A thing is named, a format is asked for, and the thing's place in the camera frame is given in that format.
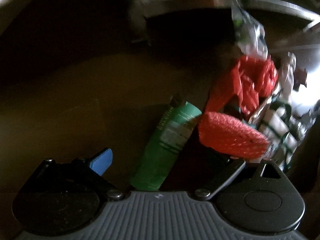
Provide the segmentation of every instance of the brown surface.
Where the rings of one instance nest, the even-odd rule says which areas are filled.
[[[193,25],[206,20],[207,31]],[[202,109],[212,80],[229,66],[230,39],[211,43],[216,20],[189,20],[205,46],[200,39],[165,56],[130,45],[123,0],[34,0],[14,20],[0,37],[0,239],[19,231],[11,201],[43,158],[67,162],[110,147],[105,176],[127,188],[170,96],[181,92]]]

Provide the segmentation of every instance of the red bag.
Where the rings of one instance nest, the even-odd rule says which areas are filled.
[[[212,87],[199,124],[200,142],[218,152],[248,159],[264,154],[267,138],[232,116],[217,113],[233,96],[248,119],[259,106],[259,97],[272,93],[278,78],[272,60],[242,56],[233,69]]]

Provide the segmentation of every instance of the green bottle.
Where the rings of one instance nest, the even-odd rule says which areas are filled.
[[[179,97],[173,97],[148,142],[131,185],[141,191],[156,191],[164,182],[189,139],[201,111]]]

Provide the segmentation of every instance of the green plastic container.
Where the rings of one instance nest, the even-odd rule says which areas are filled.
[[[201,111],[174,97],[148,142],[131,185],[137,190],[156,191],[164,182],[189,139]]]

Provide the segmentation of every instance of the red object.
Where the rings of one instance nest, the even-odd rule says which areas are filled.
[[[267,138],[232,116],[217,113],[233,96],[246,119],[259,106],[259,97],[269,96],[278,73],[271,59],[262,61],[242,56],[230,72],[212,87],[198,124],[200,142],[214,150],[248,159],[259,158],[268,146]]]
[[[205,111],[218,112],[236,95],[246,119],[259,106],[259,97],[268,97],[278,78],[271,59],[266,61],[242,56],[230,72],[212,87]]]
[[[218,152],[257,159],[268,147],[267,138],[233,116],[205,112],[198,123],[200,142]]]

